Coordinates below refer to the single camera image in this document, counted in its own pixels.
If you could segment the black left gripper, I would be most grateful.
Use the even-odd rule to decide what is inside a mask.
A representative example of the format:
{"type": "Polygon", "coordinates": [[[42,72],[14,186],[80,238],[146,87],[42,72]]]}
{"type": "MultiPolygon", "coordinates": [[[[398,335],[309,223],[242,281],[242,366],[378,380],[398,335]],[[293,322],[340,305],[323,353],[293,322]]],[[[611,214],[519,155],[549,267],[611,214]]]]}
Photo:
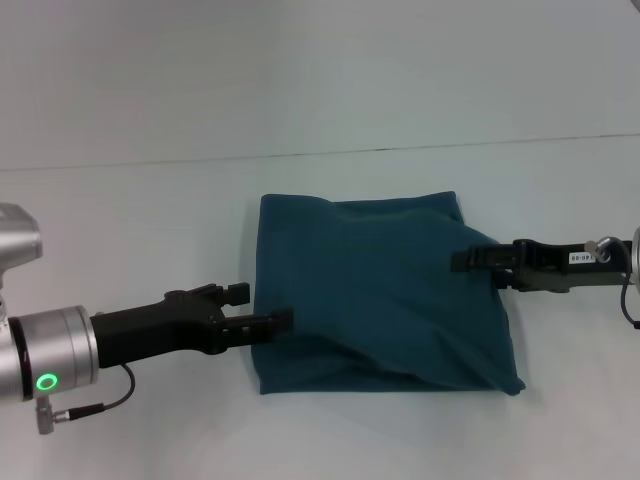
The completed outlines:
{"type": "Polygon", "coordinates": [[[94,315],[91,324],[99,367],[107,369],[182,350],[220,354],[230,348],[270,342],[293,329],[292,309],[224,318],[224,306],[249,302],[250,285],[246,282],[226,287],[207,284],[170,291],[158,303],[94,315]]]}

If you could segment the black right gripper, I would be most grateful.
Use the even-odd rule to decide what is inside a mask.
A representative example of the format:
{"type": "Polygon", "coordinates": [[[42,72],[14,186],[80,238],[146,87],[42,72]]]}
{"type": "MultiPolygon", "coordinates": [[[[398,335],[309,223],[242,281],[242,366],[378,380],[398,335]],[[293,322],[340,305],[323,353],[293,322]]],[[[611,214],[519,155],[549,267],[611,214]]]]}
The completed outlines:
{"type": "Polygon", "coordinates": [[[532,240],[518,240],[514,246],[474,246],[454,253],[450,262],[451,272],[491,270],[497,289],[520,292],[568,293],[576,287],[622,286],[627,268],[618,246],[609,250],[606,262],[599,262],[583,244],[549,245],[532,240]]]}

